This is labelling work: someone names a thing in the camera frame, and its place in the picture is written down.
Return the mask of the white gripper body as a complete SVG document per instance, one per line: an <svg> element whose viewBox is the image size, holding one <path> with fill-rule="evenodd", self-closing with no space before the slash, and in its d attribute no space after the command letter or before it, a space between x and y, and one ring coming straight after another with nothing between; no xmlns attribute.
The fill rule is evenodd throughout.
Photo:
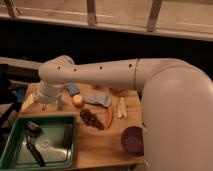
<svg viewBox="0 0 213 171"><path fill-rule="evenodd" d="M52 85L40 81L34 90L35 101L41 104L52 104L57 100L61 88L61 85Z"/></svg>

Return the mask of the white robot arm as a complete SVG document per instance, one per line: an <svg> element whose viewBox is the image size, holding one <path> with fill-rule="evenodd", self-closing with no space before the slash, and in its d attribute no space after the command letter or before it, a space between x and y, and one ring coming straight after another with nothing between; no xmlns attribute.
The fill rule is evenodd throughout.
<svg viewBox="0 0 213 171"><path fill-rule="evenodd" d="M76 65L59 56L42 63L38 75L23 113L55 102L70 83L136 91L146 170L213 171L213 79L196 66L175 58Z"/></svg>

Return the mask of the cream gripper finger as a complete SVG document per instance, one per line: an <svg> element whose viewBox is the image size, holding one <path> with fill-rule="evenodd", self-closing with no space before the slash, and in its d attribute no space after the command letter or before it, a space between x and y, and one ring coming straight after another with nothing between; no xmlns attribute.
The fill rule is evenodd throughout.
<svg viewBox="0 0 213 171"><path fill-rule="evenodd" d="M29 108L31 105L33 105L35 103L35 100L34 100L34 95L33 94L30 94L26 99L25 101L23 102L22 104L22 107L21 107L21 110L22 111L25 111L27 108Z"/></svg>
<svg viewBox="0 0 213 171"><path fill-rule="evenodd" d="M50 108L51 108L51 111L57 111L57 103L56 102L51 103Z"/></svg>

